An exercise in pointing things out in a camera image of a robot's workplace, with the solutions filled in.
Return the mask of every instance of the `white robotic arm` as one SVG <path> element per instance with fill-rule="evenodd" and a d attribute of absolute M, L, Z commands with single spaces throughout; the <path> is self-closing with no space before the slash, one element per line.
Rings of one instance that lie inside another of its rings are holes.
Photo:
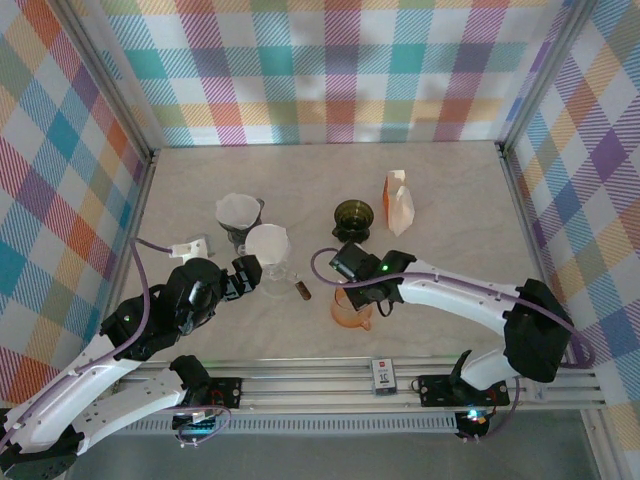
<path fill-rule="evenodd" d="M 464 282 L 476 280 L 449 273 L 429 265 L 422 260 L 411 263 L 405 272 L 433 272 L 433 279 L 408 279 L 398 285 L 405 303 L 429 305 L 477 322 L 504 337 L 505 310 L 512 310 L 516 303 L 498 295 L 488 296 L 484 292 L 471 290 L 446 282 L 443 278 L 454 278 Z M 517 296 L 515 285 L 483 283 L 487 288 L 503 294 Z M 504 355 L 505 345 L 488 352 L 472 352 L 462 368 L 461 378 L 477 390 L 486 390 L 502 380 L 518 376 Z"/>
<path fill-rule="evenodd" d="M 315 270 L 316 256 L 312 269 L 322 279 Z M 512 377 L 553 381 L 575 332 L 549 288 L 534 279 L 522 287 L 481 282 L 395 250 L 380 260 L 354 243 L 347 243 L 330 265 L 349 282 L 328 283 L 344 287 L 356 309 L 371 303 L 380 307 L 385 301 L 389 313 L 394 303 L 429 305 L 478 322 L 504 338 L 497 349 L 465 352 L 460 358 L 451 390 L 461 404 Z"/>
<path fill-rule="evenodd" d="M 236 300 L 260 283 L 255 256 L 236 259 L 233 266 L 231 275 L 205 258 L 189 259 L 166 285 L 149 289 L 147 304 L 144 296 L 122 302 L 40 392 L 13 409 L 0 409 L 0 471 L 13 480 L 53 479 L 92 445 L 140 418 L 169 407 L 218 404 L 211 389 L 215 379 L 193 356 L 177 358 L 134 388 L 96 399 L 154 353 L 204 325 L 219 302 Z"/>

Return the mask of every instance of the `colorful plaid wall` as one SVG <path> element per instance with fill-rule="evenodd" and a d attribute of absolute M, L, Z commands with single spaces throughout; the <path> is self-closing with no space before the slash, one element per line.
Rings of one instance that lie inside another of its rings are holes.
<path fill-rule="evenodd" d="M 514 167 L 555 292 L 640 478 L 640 1 L 600 0 Z"/>
<path fill-rule="evenodd" d="M 144 135 L 147 144 L 155 148 L 160 148 L 165 144 L 162 139 L 161 130 L 158 127 L 157 130 L 160 132 L 160 135 L 156 135 L 154 127 L 150 124 L 148 117 L 142 112 L 140 102 L 136 100 L 130 83 L 125 79 L 125 76 L 113 58 L 113 54 L 109 49 L 109 43 L 105 40 L 98 28 L 96 16 L 90 15 L 85 0 L 69 0 L 69 2 L 81 20 L 85 30 L 90 32 L 93 47 L 102 55 L 105 69 L 111 75 L 111 79 L 116 84 L 120 95 L 129 106 L 129 110 L 137 123 L 138 129 Z"/>
<path fill-rule="evenodd" d="M 558 34 L 564 27 L 564 24 L 567 20 L 569 12 L 571 11 L 571 7 L 575 3 L 576 3 L 576 0 L 564 0 L 562 2 L 560 11 L 554 18 L 553 23 L 551 24 L 551 27 L 549 28 L 549 31 L 547 32 L 547 35 L 544 39 L 544 42 L 542 42 L 542 47 L 540 47 L 540 50 L 538 51 L 538 54 L 536 55 L 535 60 L 531 64 L 531 68 L 529 69 L 529 72 L 527 73 L 525 80 L 522 82 L 522 85 L 520 86 L 518 95 L 516 96 L 515 100 L 511 105 L 511 108 L 509 109 L 507 119 L 504 122 L 504 125 L 502 126 L 500 135 L 498 135 L 498 137 L 495 140 L 504 141 L 507 135 L 509 134 L 511 127 L 513 126 L 513 122 L 520 114 L 520 110 L 524 100 L 527 98 L 527 95 L 529 95 L 529 92 L 531 92 L 532 87 L 534 86 L 534 84 L 536 83 L 536 80 L 538 79 L 538 73 L 540 72 L 540 68 L 542 68 L 542 65 L 544 64 L 544 62 L 547 60 L 547 56 L 549 54 L 551 46 L 557 40 Z"/>
<path fill-rule="evenodd" d="M 496 139 L 569 3 L 101 0 L 88 30 L 171 146 Z"/>
<path fill-rule="evenodd" d="M 45 0 L 0 0 L 0 406 L 101 320 L 142 161 Z"/>

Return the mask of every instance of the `aluminum rail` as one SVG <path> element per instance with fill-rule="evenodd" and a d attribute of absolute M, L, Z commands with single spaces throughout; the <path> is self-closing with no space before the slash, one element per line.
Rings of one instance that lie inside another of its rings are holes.
<path fill-rule="evenodd" d="M 394 358 L 398 394 L 372 393 L 370 357 L 265 359 L 205 362 L 212 377 L 243 379 L 240 408 L 234 414 L 327 414 L 327 413 L 410 413 L 464 411 L 464 408 L 420 405 L 411 381 L 419 375 L 449 374 L 457 357 Z M 168 362 L 147 362 L 123 377 L 117 390 L 154 377 Z M 515 381 L 507 382 L 510 396 Z M 584 410 L 604 407 L 598 381 L 589 371 L 561 370 L 556 380 L 544 386 L 521 381 L 522 410 Z"/>

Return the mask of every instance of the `white tabletop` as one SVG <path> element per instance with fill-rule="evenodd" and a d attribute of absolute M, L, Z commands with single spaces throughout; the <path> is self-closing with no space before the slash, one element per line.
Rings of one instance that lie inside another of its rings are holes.
<path fill-rule="evenodd" d="M 388 170 L 404 169 L 416 209 L 400 237 L 386 228 L 382 186 Z M 287 228 L 292 268 L 313 295 L 271 299 L 259 291 L 218 305 L 215 317 L 154 359 L 194 354 L 215 359 L 368 355 L 459 355 L 499 342 L 467 319 L 432 308 L 397 304 L 389 318 L 377 312 L 371 331 L 346 329 L 329 314 L 333 295 L 309 269 L 319 248 L 340 247 L 331 235 L 333 211 L 343 200 L 367 202 L 375 219 L 363 247 L 382 257 L 411 253 L 442 269 L 500 283 L 522 284 L 534 269 L 512 199 L 490 142 L 207 147 L 161 152 L 140 236 L 160 245 L 199 233 L 213 241 L 211 258 L 230 268 L 236 257 L 215 220 L 215 202 L 231 192 L 265 200 L 265 223 Z M 139 247 L 149 284 L 166 282 L 181 260 Z M 322 257 L 322 272 L 338 280 Z M 132 263 L 122 298 L 140 294 Z"/>

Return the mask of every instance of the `white paper bag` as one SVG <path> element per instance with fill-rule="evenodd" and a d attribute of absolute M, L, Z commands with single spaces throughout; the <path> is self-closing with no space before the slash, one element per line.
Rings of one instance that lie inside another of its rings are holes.
<path fill-rule="evenodd" d="M 387 224 L 396 237 L 409 228 L 415 216 L 415 208 L 406 180 L 404 170 L 391 170 L 387 173 L 387 179 L 384 182 L 382 201 L 387 214 Z"/>

